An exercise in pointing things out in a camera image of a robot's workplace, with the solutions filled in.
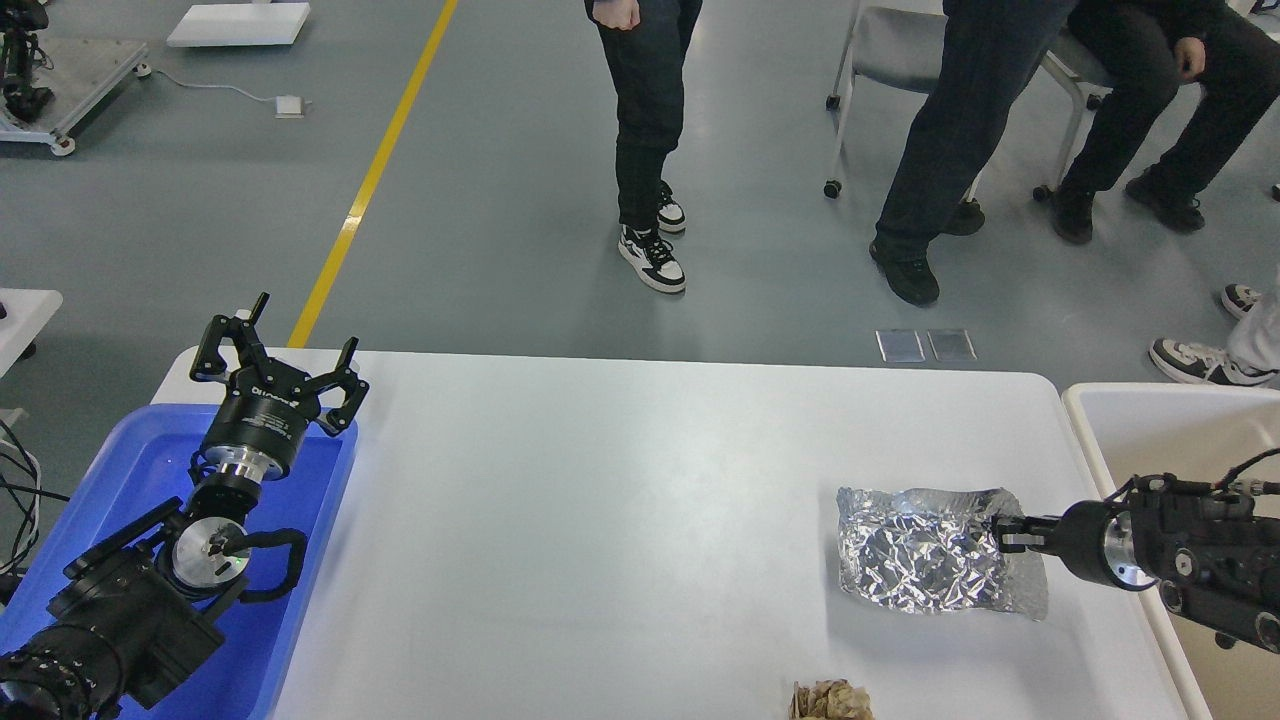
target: jeans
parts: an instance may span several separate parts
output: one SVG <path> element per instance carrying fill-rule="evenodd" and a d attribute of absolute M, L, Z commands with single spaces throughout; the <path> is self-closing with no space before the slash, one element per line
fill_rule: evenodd
<path fill-rule="evenodd" d="M 1181 86 L 1170 50 L 1179 37 L 1170 31 L 1172 17 L 1135 4 L 1084 0 L 1068 23 L 1116 87 L 1098 108 L 1062 184 L 1111 190 Z M 1204 97 L 1151 170 L 1153 184 L 1170 199 L 1204 190 L 1280 95 L 1280 45 L 1225 6 L 1207 28 L 1204 54 L 1197 78 Z"/>
<path fill-rule="evenodd" d="M 593 0 L 586 0 L 588 15 Z M 618 222 L 637 231 L 658 225 L 658 186 L 667 155 L 685 127 L 685 54 L 701 0 L 640 0 L 640 24 L 599 27 L 618 92 Z"/>
<path fill-rule="evenodd" d="M 942 74 L 876 223 L 893 260 L 924 258 L 1005 133 L 1009 108 L 1078 0 L 946 0 Z"/>

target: hand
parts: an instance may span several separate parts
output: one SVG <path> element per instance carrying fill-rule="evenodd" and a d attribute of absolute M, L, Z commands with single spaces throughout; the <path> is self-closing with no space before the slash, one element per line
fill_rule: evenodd
<path fill-rule="evenodd" d="M 640 24 L 640 0 L 595 0 L 591 18 L 612 29 L 634 29 Z"/>
<path fill-rule="evenodd" d="M 1204 44 L 1196 37 L 1184 37 L 1174 45 L 1174 59 L 1183 82 L 1190 82 L 1204 72 Z"/>

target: crumpled aluminum foil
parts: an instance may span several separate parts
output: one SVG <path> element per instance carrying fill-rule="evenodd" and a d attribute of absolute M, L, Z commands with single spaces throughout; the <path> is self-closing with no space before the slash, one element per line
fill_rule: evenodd
<path fill-rule="evenodd" d="M 1009 491 L 840 488 L 840 587 L 923 615 L 982 607 L 1043 620 L 1048 583 L 1034 552 L 1005 555 L 996 515 L 1023 515 Z"/>

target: blue tray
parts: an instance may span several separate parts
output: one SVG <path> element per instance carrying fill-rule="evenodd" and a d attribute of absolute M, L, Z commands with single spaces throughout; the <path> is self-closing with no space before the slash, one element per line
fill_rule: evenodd
<path fill-rule="evenodd" d="M 120 420 L 0 615 L 0 653 L 18 650 L 52 623 L 45 609 L 67 587 L 63 568 L 68 562 L 164 500 L 187 500 L 191 454 L 200 448 L 216 410 L 212 405 L 151 405 Z M 233 605 L 215 623 L 227 635 L 223 647 L 151 711 L 124 698 L 123 720 L 264 720 L 270 715 L 351 474 L 356 429 L 330 438 L 311 425 L 293 471 L 266 483 L 248 515 L 250 532 L 297 528 L 306 533 L 307 557 L 298 587 L 274 602 Z M 256 551 L 248 568 L 250 588 L 274 587 L 284 577 L 287 559 L 284 547 Z"/>

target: white bin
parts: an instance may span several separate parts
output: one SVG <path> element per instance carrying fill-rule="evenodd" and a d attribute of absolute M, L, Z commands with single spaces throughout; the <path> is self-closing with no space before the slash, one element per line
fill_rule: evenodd
<path fill-rule="evenodd" d="M 1280 446 L 1277 391 L 1085 383 L 1069 388 L 1062 401 L 1102 495 L 1134 474 L 1216 482 L 1230 468 Z M 1244 477 L 1280 480 L 1280 456 Z M 1261 498 L 1257 514 L 1280 518 L 1280 497 Z M 1215 720 L 1280 716 L 1280 656 L 1247 643 L 1224 651 L 1212 630 L 1172 620 Z"/>

